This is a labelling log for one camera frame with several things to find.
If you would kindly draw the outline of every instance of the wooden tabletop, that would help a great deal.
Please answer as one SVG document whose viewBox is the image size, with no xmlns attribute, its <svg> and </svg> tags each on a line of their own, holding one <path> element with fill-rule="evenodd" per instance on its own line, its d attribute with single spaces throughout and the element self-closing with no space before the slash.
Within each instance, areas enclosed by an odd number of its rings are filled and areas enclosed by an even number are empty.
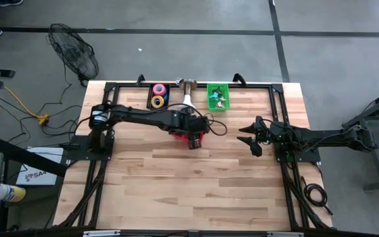
<svg viewBox="0 0 379 237">
<path fill-rule="evenodd" d="M 91 107 L 101 103 L 105 82 L 89 82 L 80 119 L 88 117 Z M 283 87 L 291 124 L 309 127 L 301 86 L 286 83 Z M 148 88 L 122 88 L 118 104 L 145 109 L 147 93 Z M 192 94 L 193 104 L 203 114 L 210 112 L 206 93 L 205 88 L 197 88 Z M 182 100 L 182 90 L 171 89 L 170 103 Z M 212 113 L 227 125 L 227 135 L 209 133 L 203 147 L 196 150 L 189 150 L 186 142 L 156 127 L 118 123 L 97 227 L 289 230 L 282 173 L 273 146 L 261 145 L 263 156 L 254 157 L 249 147 L 236 139 L 248 136 L 238 129 L 252 124 L 255 116 L 272 119 L 268 92 L 232 88 L 230 104 L 228 111 Z M 213 129 L 223 131 L 219 124 Z M 83 135 L 89 132 L 86 122 L 77 131 Z M 82 197 L 88 166 L 88 161 L 79 161 L 67 170 L 54 224 L 65 220 Z M 320 173 L 311 164 L 300 163 L 299 172 L 308 183 L 322 185 Z M 301 223 L 297 201 L 294 205 Z M 326 224 L 332 224 L 324 208 L 313 209 Z"/>
</svg>

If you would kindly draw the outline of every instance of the pink tape roll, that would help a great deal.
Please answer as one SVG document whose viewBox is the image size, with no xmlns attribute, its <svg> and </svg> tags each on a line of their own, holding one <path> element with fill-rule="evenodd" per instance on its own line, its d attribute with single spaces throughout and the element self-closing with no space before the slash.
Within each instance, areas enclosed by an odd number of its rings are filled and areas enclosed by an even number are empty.
<svg viewBox="0 0 379 237">
<path fill-rule="evenodd" d="M 163 84 L 155 84 L 155 86 L 153 86 L 153 93 L 155 95 L 164 95 L 166 93 L 166 88 Z"/>
</svg>

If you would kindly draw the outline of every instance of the gray floor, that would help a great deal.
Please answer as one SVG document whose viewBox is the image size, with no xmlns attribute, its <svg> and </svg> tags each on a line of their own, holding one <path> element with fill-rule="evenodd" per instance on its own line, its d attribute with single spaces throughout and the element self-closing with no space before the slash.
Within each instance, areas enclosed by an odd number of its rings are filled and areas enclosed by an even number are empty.
<svg viewBox="0 0 379 237">
<path fill-rule="evenodd" d="M 378 0 L 275 0 L 282 30 L 379 32 Z M 0 9 L 0 26 L 48 26 L 62 22 L 81 28 L 146 28 L 271 30 L 267 0 L 25 0 L 19 7 Z M 57 101 L 66 86 L 63 64 L 47 45 L 45 34 L 5 33 L 0 37 L 0 68 L 17 71 L 6 85 L 29 108 Z M 150 80 L 177 77 L 230 80 L 235 72 L 250 82 L 281 82 L 273 36 L 194 36 L 82 34 L 96 52 L 98 80 Z M 312 129 L 340 128 L 379 96 L 379 38 L 283 37 L 291 82 L 300 82 Z M 82 103 L 84 89 L 74 82 L 63 105 L 49 114 Z M 14 102 L 1 91 L 1 97 Z M 13 111 L 18 118 L 21 113 Z M 54 118 L 56 126 L 75 118 L 71 111 Z M 0 110 L 0 138 L 19 133 L 13 118 Z M 48 138 L 35 121 L 25 122 L 32 139 L 24 144 L 67 141 Z M 379 233 L 379 191 L 366 194 L 364 184 L 378 176 L 370 156 L 344 148 L 320 150 L 334 226 L 341 230 Z M 53 199 L 22 205 L 13 214 L 21 228 L 42 227 Z M 27 213 L 27 218 L 20 218 Z"/>
</svg>

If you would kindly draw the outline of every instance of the green container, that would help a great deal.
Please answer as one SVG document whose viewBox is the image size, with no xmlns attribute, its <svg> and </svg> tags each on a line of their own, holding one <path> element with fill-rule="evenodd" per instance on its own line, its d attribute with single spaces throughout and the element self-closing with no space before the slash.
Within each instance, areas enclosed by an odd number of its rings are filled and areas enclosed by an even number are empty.
<svg viewBox="0 0 379 237">
<path fill-rule="evenodd" d="M 225 100 L 217 100 L 212 96 L 217 89 L 222 91 L 222 97 Z M 221 101 L 224 107 L 217 107 L 217 103 Z M 207 105 L 210 111 L 226 111 L 230 108 L 229 101 L 229 85 L 228 84 L 207 84 Z"/>
</svg>

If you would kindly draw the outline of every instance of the red object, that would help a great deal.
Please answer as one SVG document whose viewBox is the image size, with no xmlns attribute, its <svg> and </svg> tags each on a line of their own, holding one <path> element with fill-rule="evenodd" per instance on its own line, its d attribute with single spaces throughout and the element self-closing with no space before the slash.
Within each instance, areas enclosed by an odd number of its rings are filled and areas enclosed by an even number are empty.
<svg viewBox="0 0 379 237">
<path fill-rule="evenodd" d="M 179 140 L 188 142 L 188 136 L 187 135 L 175 135 L 175 134 L 172 134 L 172 136 L 174 136 L 175 138 L 177 138 Z M 204 137 L 204 133 L 200 134 L 200 143 L 203 141 L 203 137 Z"/>
</svg>

